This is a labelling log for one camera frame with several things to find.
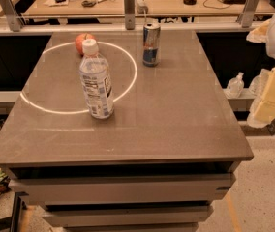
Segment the clear sanitizer bottle left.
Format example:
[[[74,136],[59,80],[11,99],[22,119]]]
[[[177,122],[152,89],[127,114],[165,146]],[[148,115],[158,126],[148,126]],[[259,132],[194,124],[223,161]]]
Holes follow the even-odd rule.
[[[229,98],[238,98],[244,88],[243,72],[239,72],[238,75],[232,78],[226,88],[226,95]]]

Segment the dark sunglasses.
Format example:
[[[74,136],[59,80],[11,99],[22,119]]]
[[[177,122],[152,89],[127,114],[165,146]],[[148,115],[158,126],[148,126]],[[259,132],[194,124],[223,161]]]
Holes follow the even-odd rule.
[[[97,4],[96,1],[88,1],[88,0],[84,0],[81,3],[82,7],[89,7],[89,8],[94,7],[96,4]]]

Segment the right metal bracket post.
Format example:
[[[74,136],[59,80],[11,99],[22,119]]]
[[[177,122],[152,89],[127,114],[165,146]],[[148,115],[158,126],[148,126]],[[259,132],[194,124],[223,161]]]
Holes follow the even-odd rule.
[[[249,28],[252,25],[258,2],[259,0],[246,0],[243,12],[239,18],[239,24],[242,28]]]

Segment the clear sanitizer bottle right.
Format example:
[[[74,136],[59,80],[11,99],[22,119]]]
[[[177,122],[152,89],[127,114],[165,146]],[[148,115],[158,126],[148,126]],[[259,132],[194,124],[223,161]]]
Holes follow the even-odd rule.
[[[253,78],[250,86],[249,86],[249,91],[257,96],[260,95],[263,91],[263,88],[267,82],[268,79],[268,74],[269,74],[269,70],[267,69],[262,69],[260,71],[260,73]]]

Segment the left metal bracket post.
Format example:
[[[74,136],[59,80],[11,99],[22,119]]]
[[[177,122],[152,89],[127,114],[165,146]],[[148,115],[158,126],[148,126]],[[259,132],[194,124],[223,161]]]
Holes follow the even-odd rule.
[[[4,16],[7,19],[9,28],[13,32],[19,32],[23,27],[23,21],[19,17],[12,0],[0,0]]]

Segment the clear sanitizer bottle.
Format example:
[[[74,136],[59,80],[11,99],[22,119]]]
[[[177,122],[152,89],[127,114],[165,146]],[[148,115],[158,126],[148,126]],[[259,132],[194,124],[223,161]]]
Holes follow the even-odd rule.
[[[249,86],[249,91],[257,96],[260,95],[263,91],[263,88],[267,82],[268,79],[268,74],[269,74],[269,70],[267,69],[262,69],[260,71],[260,73],[253,78],[250,86]]]
[[[238,98],[244,88],[243,72],[239,72],[238,75],[232,78],[226,88],[226,95],[229,98]]]

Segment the red apple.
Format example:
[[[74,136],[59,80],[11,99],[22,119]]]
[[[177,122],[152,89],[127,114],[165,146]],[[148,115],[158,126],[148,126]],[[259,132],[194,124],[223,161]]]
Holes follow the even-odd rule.
[[[94,45],[96,38],[89,33],[79,34],[75,39],[76,50],[80,55],[84,54],[84,49],[86,47],[91,47]]]

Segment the blue silver energy drink can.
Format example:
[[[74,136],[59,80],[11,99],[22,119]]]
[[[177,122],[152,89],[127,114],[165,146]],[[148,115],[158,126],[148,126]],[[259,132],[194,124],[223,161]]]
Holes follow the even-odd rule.
[[[155,67],[159,63],[160,33],[158,23],[143,26],[143,64],[147,67]]]

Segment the clear plastic water bottle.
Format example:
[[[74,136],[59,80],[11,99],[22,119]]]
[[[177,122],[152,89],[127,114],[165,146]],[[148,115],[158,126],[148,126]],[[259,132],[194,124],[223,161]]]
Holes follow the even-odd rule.
[[[94,39],[82,42],[80,81],[90,114],[97,119],[110,117],[114,110],[109,64]]]

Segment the grey drawer cabinet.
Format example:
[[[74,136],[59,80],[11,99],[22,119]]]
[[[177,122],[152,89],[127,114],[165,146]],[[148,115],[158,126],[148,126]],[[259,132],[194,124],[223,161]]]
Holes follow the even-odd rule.
[[[96,38],[113,114],[89,114],[75,37],[56,33],[0,131],[0,168],[53,226],[195,232],[253,156],[197,35],[163,32],[155,68],[142,62],[141,33]]]

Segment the white power strip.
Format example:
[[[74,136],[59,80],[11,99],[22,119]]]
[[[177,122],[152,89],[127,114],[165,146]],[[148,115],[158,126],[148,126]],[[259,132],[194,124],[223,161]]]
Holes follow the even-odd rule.
[[[147,14],[148,6],[146,5],[145,0],[135,0],[136,10],[139,14]]]

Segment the middle metal bracket post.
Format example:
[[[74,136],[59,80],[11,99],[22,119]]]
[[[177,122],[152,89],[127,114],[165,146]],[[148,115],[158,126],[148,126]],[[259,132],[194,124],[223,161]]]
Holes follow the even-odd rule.
[[[124,0],[125,27],[127,30],[135,29],[135,0]]]

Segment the metal bracket post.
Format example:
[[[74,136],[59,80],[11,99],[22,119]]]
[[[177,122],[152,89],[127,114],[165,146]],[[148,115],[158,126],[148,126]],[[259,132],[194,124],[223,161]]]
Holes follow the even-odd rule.
[[[127,30],[135,29],[135,0],[124,0],[125,27]]]
[[[0,0],[4,16],[7,19],[9,28],[13,32],[19,32],[23,27],[23,21],[19,17],[12,0]]]
[[[246,0],[243,12],[239,18],[239,24],[242,28],[249,28],[252,25],[258,2],[259,0]]]

